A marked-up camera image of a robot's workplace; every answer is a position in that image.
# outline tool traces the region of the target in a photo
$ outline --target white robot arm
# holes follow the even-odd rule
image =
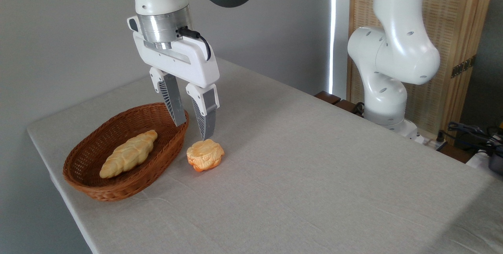
[[[360,27],[347,45],[363,80],[364,117],[415,139],[417,127],[404,118],[407,91],[401,82],[428,82],[440,54],[424,28],[422,0],[374,0],[374,13],[384,28]]]
[[[248,0],[210,0],[221,7],[237,7]],[[215,82],[220,74],[209,43],[192,30],[189,0],[135,0],[136,16],[128,18],[136,47],[150,71],[156,92],[161,93],[176,125],[185,122],[176,77],[189,82],[201,137],[215,129],[220,107]]]

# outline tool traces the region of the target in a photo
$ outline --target table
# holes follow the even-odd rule
[[[200,136],[183,94],[183,152],[122,201],[74,190],[62,166],[108,118],[162,100],[149,78],[29,126],[93,253],[503,252],[502,182],[272,79],[221,59],[219,68],[220,166],[187,163]]]

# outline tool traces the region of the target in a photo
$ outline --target brown wicker basket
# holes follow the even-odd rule
[[[180,153],[187,121],[176,127],[163,102],[131,108],[102,124],[68,155],[63,166],[65,180],[75,189],[99,201],[128,198],[151,185]],[[158,138],[149,157],[129,172],[102,179],[99,172],[113,150],[129,138],[155,129]]]

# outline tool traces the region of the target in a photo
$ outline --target cable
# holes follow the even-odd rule
[[[448,124],[448,130],[449,131],[461,131],[467,134],[470,134],[474,138],[482,139],[485,141],[495,141],[497,143],[503,144],[503,142],[497,138],[494,138],[493,136],[487,135],[480,129],[478,126],[474,125],[465,125],[462,123],[457,123],[457,122],[450,122]]]
[[[453,135],[450,135],[448,134],[447,132],[445,132],[444,130],[439,130],[439,134],[443,134],[443,136],[448,136],[456,141],[459,141],[460,143],[463,143],[465,145],[468,145],[468,146],[471,146],[471,147],[474,147],[474,148],[478,148],[479,150],[483,150],[485,152],[487,152],[487,154],[489,155],[490,154],[493,154],[495,153],[496,155],[502,157],[501,155],[501,149],[498,148],[499,145],[494,145],[494,143],[487,143],[486,146],[482,146],[482,145],[477,145],[477,144],[474,144],[474,143],[469,143],[469,142],[466,142],[456,136],[453,136]]]
[[[356,103],[356,106],[354,106],[354,110],[352,111],[353,114],[359,113],[360,115],[363,115],[363,111],[365,109],[365,104],[363,102],[358,102]]]
[[[190,30],[189,27],[187,26],[178,28],[176,32],[181,36],[187,36],[194,39],[201,39],[204,42],[204,45],[206,46],[206,52],[208,53],[208,58],[206,60],[207,61],[210,60],[211,58],[210,44],[208,43],[208,41],[206,41],[206,39],[204,39],[203,36],[201,36],[201,33],[194,30]]]

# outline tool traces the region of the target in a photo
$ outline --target toy bread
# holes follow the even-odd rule
[[[108,156],[103,164],[99,177],[109,179],[143,163],[152,151],[157,136],[155,130],[149,130],[130,138],[126,143],[115,148],[112,155]]]
[[[194,143],[187,149],[187,160],[194,170],[202,172],[218,166],[224,154],[219,143],[206,139]]]

